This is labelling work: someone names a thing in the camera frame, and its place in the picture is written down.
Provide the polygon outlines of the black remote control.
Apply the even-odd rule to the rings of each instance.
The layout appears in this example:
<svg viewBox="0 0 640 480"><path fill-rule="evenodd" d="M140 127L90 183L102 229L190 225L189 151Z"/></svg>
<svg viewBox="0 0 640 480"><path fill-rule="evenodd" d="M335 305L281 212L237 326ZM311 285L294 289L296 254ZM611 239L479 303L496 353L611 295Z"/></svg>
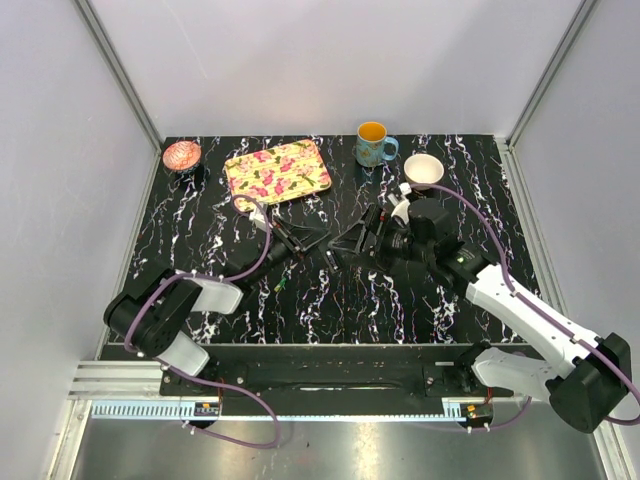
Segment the black remote control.
<svg viewBox="0 0 640 480"><path fill-rule="evenodd" d="M331 250L327 250L325 252L325 260L332 273L336 273L340 270L339 262L336 260L336 257Z"/></svg>

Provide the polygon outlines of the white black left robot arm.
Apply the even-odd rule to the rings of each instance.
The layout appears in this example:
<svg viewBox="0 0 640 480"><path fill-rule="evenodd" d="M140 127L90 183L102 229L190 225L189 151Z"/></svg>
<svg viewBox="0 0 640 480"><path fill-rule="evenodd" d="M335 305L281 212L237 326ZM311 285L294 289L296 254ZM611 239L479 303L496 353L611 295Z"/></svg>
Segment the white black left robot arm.
<svg viewBox="0 0 640 480"><path fill-rule="evenodd" d="M213 357L182 331L194 312L231 314L253 286L291 258L305 258L329 237L321 227L274 218L261 225L265 242L237 253L217 276L187 273L157 261L143 267L132 283L108 304L103 321L136 353L182 372L182 384L195 395L213 390Z"/></svg>

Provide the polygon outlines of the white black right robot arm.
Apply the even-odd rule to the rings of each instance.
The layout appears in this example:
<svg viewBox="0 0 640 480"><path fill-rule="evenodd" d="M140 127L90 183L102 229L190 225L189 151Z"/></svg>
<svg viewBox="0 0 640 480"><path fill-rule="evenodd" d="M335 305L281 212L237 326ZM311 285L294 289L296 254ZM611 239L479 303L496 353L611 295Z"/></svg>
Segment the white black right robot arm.
<svg viewBox="0 0 640 480"><path fill-rule="evenodd" d="M591 433L632 390L626 340L615 333L601 337L529 292L483 249L459 239L451 215L434 199L403 200L391 212L371 205L329 246L386 274L402 262L424 266L439 286L498 318L540 354L532 359L486 344L472 347L454 373L465 395L487 387L522 393Z"/></svg>

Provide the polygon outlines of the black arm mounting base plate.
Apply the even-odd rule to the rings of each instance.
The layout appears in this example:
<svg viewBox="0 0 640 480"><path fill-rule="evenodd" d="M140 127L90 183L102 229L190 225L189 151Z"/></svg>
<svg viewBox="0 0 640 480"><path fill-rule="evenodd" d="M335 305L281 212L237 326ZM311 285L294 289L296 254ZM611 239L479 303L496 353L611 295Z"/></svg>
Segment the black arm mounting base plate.
<svg viewBox="0 0 640 480"><path fill-rule="evenodd" d="M203 375L228 385L222 401L391 400L414 405L427 398L508 397L488 389L462 370L469 346L461 345L215 345Z"/></svg>

